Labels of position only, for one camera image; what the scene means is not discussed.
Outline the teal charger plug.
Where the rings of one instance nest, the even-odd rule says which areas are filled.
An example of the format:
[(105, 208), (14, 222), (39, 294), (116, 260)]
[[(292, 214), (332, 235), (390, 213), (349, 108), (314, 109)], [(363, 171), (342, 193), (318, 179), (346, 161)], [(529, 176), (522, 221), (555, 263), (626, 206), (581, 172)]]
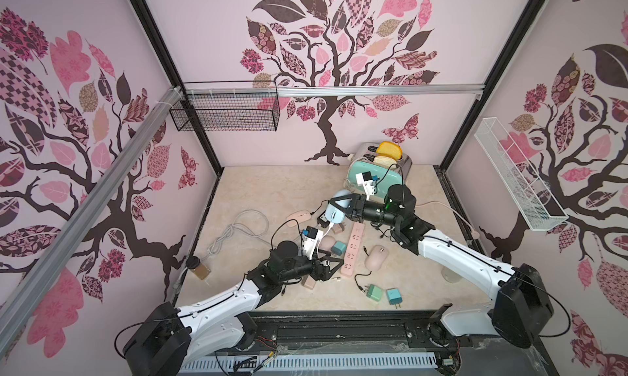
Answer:
[(333, 253), (333, 255), (336, 255), (339, 257), (343, 257), (346, 251), (347, 251), (346, 243), (343, 243), (340, 241), (337, 241), (331, 248), (331, 252)]
[(403, 299), (399, 289), (387, 289), (386, 297), (390, 306), (395, 307), (396, 309), (401, 307)]

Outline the pink power strip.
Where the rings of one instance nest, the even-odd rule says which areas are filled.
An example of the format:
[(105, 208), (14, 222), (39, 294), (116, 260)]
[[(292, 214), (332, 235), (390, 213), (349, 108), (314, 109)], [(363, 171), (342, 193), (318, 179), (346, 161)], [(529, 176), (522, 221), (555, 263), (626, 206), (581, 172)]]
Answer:
[(353, 276), (359, 253), (361, 252), (361, 238), (364, 230), (365, 225), (363, 223), (353, 223), (352, 230), (348, 238), (347, 249), (344, 254), (343, 266), (340, 269), (341, 276)]

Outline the pink charger plug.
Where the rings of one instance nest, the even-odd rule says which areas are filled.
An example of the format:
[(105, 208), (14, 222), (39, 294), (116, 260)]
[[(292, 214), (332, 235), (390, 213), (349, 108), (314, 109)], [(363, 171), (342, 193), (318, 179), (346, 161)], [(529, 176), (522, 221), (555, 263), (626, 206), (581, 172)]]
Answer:
[(311, 276), (308, 276), (302, 282), (302, 286), (308, 290), (314, 290), (314, 288), (316, 287), (316, 284), (317, 284), (317, 281), (313, 279)]

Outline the blue mouse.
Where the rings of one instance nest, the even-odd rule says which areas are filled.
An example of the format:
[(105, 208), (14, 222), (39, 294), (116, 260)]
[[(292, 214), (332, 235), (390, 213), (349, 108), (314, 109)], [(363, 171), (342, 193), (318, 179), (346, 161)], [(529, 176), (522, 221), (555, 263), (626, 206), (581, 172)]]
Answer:
[(329, 201), (325, 210), (325, 218), (330, 224), (340, 224), (347, 214), (351, 213), (352, 193), (346, 189), (338, 191)]

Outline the black power strip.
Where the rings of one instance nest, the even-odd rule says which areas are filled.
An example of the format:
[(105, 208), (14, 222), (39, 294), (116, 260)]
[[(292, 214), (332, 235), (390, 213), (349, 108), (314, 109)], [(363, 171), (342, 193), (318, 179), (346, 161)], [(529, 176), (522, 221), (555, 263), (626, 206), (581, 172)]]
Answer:
[(319, 225), (319, 227), (324, 228), (324, 229), (329, 227), (330, 221), (327, 219), (324, 212), (322, 212), (322, 214), (320, 214), (317, 217), (317, 225)]

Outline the green charger plug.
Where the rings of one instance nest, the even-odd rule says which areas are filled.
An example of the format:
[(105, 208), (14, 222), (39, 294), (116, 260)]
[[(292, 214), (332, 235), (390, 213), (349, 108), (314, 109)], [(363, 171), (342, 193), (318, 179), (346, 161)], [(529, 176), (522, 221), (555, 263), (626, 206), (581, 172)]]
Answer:
[(380, 302), (384, 295), (384, 291), (383, 289), (381, 289), (381, 287), (375, 284), (370, 284), (366, 287), (365, 294), (366, 297), (371, 299), (372, 301)]

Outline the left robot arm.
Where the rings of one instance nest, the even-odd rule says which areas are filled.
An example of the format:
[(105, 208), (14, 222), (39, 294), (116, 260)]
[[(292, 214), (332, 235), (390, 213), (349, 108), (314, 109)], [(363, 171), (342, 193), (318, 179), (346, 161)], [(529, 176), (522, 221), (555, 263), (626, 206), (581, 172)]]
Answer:
[(325, 251), (308, 258), (292, 241), (283, 241), (267, 259), (247, 272), (239, 284), (193, 305), (156, 307), (124, 345), (121, 356), (133, 375), (176, 375), (180, 369), (213, 352), (249, 348), (257, 325), (249, 313), (278, 296), (294, 279), (327, 281), (343, 259)]

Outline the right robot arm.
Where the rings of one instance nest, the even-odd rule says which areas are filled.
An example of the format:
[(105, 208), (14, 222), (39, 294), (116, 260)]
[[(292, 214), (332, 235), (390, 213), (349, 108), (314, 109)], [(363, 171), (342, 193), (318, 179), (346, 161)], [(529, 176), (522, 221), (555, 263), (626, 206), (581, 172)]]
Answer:
[(499, 336), (517, 348), (529, 348), (554, 315), (539, 272), (497, 261), (456, 242), (415, 214), (416, 199), (404, 185), (389, 189), (378, 204), (364, 194), (346, 194), (333, 205), (353, 222), (386, 225), (394, 243), (417, 256), (436, 261), (487, 295), (472, 306), (445, 305), (432, 325), (452, 337)]

